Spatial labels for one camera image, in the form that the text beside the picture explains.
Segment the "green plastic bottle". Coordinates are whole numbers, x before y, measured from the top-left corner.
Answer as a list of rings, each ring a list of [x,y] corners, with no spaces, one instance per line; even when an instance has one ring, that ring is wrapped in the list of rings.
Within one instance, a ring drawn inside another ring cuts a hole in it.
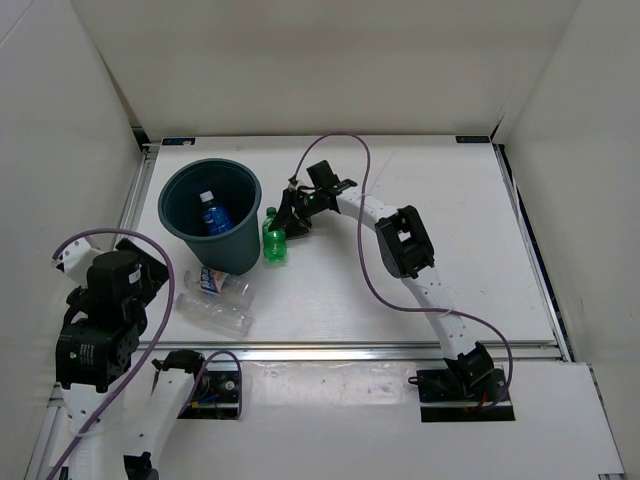
[[[275,219],[275,207],[266,209],[266,217],[262,223],[263,255],[270,263],[282,263],[287,257],[286,233],[283,228],[271,230],[271,223]]]

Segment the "clear bottle with orange label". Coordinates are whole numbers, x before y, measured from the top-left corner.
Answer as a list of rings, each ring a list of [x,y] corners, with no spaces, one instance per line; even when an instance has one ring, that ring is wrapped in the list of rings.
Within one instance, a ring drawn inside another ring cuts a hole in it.
[[[190,291],[215,297],[225,303],[244,309],[251,307],[255,297],[251,284],[244,277],[208,267],[200,267],[194,271],[187,270],[183,281],[185,287]]]

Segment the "clear plastic bottle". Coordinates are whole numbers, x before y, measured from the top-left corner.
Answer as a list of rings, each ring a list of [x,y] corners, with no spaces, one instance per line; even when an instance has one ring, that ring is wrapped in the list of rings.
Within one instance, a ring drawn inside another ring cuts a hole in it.
[[[253,326],[249,313],[213,299],[180,293],[174,305],[189,323],[227,337],[244,338]]]

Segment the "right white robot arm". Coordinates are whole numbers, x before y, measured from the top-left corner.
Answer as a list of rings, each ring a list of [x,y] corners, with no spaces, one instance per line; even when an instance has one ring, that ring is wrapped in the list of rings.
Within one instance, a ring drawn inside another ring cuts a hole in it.
[[[416,307],[436,333],[449,372],[449,387],[460,399],[470,400],[490,388],[494,362],[464,322],[441,284],[435,268],[435,251],[419,213],[413,206],[396,208],[357,191],[344,181],[333,187],[311,189],[290,186],[283,191],[280,206],[267,209],[267,230],[281,230],[289,239],[306,235],[311,217],[333,211],[358,222],[359,261],[364,261],[362,229],[375,233],[381,260],[387,272],[411,292]]]

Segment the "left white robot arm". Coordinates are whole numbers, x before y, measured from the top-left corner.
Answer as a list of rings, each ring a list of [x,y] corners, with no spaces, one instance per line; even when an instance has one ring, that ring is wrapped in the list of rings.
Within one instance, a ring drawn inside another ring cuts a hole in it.
[[[153,363],[156,380],[142,412],[125,419],[125,389],[150,355],[132,360],[148,325],[146,308],[163,286],[175,286],[169,260],[126,238],[103,252],[77,234],[53,262],[77,286],[66,299],[55,349],[72,440],[49,476],[65,469],[70,479],[157,479],[176,420],[210,386],[201,353],[172,351]]]

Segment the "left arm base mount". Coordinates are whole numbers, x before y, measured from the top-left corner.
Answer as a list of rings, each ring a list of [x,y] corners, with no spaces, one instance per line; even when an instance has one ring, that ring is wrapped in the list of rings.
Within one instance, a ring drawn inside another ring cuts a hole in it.
[[[241,416],[242,370],[233,365],[208,367],[196,393],[179,419],[239,420]]]

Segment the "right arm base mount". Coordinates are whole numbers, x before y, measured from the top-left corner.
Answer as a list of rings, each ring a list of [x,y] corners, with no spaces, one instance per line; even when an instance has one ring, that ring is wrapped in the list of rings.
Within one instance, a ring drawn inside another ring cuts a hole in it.
[[[408,383],[418,389],[422,423],[515,421],[513,403],[504,393],[506,376],[496,368],[479,385],[466,389],[448,370],[417,370]]]

